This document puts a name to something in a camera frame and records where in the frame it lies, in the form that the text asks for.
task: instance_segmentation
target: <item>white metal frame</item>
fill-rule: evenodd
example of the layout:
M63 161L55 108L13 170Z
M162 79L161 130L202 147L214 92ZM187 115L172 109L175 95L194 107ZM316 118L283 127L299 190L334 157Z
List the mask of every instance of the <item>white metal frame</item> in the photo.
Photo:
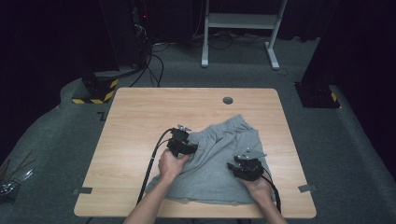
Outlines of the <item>white metal frame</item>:
M280 23L282 22L283 12L285 11L288 0L282 0L279 12L277 15L249 15L249 14L228 14L228 13L210 13L209 1L206 0L205 8L205 33L204 45L202 50L202 67L209 66L209 48L208 48L208 33L209 27L221 28L245 28L245 29L263 29L273 30L270 42L265 42L265 49L271 61L273 69L279 69L274 53L274 44L276 35L279 30Z

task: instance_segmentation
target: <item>human arm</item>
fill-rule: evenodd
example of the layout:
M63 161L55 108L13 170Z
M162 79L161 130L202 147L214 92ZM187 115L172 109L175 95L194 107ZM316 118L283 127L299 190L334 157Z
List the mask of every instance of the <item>human arm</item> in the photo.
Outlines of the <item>human arm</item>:
M267 179L270 179L267 173L265 173L264 176ZM247 187L251 198L259 206L262 214L268 221L268 224L287 223L285 218L283 218L279 211L276 209L276 206L272 201L272 188L266 180L264 180L263 178L259 178L255 181L242 180L242 182Z
M184 163L190 158L184 155L182 158L176 158L169 149L166 149L161 155L158 168L161 177L155 187L146 194L140 203L132 210L129 216L124 220L124 224L151 224L155 222L161 203L172 183L183 169Z

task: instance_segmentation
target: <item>small round object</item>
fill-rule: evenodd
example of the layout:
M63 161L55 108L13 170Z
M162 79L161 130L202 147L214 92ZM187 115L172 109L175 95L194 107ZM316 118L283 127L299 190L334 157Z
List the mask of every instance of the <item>small round object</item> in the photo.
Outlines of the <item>small round object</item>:
M230 104L233 103L233 98L231 98L229 96L226 96L226 97L223 98L223 103L226 104L226 105L230 105Z

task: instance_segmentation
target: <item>white shelf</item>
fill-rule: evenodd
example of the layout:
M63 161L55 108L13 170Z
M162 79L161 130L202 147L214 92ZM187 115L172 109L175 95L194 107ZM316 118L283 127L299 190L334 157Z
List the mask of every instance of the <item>white shelf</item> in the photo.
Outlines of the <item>white shelf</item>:
M210 13L208 27L274 29L276 15Z

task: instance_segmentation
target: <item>gray carpet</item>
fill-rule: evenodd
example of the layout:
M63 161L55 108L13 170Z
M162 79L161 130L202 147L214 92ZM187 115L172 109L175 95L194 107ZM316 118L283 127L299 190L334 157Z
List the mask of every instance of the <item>gray carpet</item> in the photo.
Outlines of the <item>gray carpet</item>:
M209 67L201 67L202 48L171 45L156 52L163 59L162 87L227 87L276 89L297 148L318 214L312 219L288 219L289 223L396 223L396 185L364 134L347 100L335 87L342 108L312 109L301 106L293 82L300 81L318 41L298 38L277 40L279 71L272 70L262 42L232 44L209 49ZM221 48L227 43L211 41ZM166 45L154 47L164 49ZM150 65L158 76L161 64ZM127 87L138 74L123 77L117 86ZM62 102L39 118L21 137L9 158L15 169L30 151L35 159L14 176L30 169L34 174L21 185L15 203L0 204L0 223L85 223L74 215L82 186L104 122L97 112L108 105L71 103L80 80L66 85ZM150 87L149 74L135 84ZM93 223L121 223L122 217L96 217Z

